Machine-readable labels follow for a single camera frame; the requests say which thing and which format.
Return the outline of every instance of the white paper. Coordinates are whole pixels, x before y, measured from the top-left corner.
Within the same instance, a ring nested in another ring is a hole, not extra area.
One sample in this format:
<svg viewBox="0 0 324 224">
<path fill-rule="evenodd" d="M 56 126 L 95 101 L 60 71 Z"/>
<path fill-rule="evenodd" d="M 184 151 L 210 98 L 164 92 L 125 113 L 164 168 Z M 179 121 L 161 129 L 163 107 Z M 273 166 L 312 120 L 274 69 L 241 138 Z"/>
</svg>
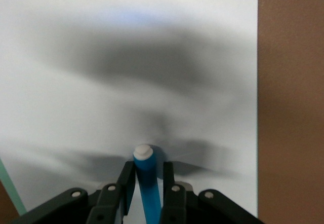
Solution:
<svg viewBox="0 0 324 224">
<path fill-rule="evenodd" d="M 149 143 L 256 215 L 257 0 L 1 2 L 0 157 L 27 210 Z"/>
</svg>

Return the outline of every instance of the blue cylindrical object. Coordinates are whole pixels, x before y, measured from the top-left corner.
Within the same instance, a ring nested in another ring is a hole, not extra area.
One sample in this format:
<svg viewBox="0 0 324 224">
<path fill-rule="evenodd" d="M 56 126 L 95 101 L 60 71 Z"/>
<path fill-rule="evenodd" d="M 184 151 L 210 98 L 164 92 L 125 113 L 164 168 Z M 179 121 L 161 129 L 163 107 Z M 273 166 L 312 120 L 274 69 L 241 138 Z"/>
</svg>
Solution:
<svg viewBox="0 0 324 224">
<path fill-rule="evenodd" d="M 156 178 L 156 158 L 149 145 L 140 145 L 134 151 L 134 163 L 140 186 L 146 224 L 158 224 L 161 202 Z"/>
</svg>

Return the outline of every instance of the blue marker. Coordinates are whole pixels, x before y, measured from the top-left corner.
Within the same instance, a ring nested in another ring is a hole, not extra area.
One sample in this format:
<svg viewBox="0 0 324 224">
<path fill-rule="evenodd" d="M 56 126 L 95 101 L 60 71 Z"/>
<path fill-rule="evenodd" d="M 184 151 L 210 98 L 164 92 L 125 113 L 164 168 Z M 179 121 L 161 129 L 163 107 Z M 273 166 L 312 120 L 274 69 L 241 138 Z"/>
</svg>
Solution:
<svg viewBox="0 0 324 224">
<path fill-rule="evenodd" d="M 146 224 L 158 224 L 161 202 L 156 179 L 156 158 L 153 149 L 146 144 L 139 145 L 134 151 L 134 163 L 141 190 Z"/>
</svg>

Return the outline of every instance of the screw hole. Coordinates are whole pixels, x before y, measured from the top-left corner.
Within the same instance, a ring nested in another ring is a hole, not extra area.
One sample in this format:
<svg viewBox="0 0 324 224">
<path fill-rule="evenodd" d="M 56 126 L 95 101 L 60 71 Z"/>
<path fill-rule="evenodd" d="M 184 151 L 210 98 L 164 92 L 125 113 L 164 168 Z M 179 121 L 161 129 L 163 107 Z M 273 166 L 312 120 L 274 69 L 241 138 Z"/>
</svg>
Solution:
<svg viewBox="0 0 324 224">
<path fill-rule="evenodd" d="M 170 221 L 176 221 L 177 218 L 174 216 L 174 215 L 171 215 L 170 218 L 169 218 Z"/>
<path fill-rule="evenodd" d="M 104 219 L 104 216 L 103 215 L 98 215 L 97 216 L 97 220 L 103 220 Z"/>
</svg>

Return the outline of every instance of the marker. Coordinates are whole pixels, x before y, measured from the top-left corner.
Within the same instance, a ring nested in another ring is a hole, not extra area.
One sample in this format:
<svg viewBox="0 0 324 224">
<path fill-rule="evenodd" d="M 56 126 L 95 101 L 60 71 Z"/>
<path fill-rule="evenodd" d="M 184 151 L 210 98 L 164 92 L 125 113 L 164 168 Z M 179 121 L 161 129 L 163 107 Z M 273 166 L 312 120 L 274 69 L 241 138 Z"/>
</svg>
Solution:
<svg viewBox="0 0 324 224">
<path fill-rule="evenodd" d="M 140 185 L 146 224 L 158 224 L 161 202 L 156 179 L 156 158 L 153 149 L 142 144 L 135 148 L 134 163 Z"/>
</svg>

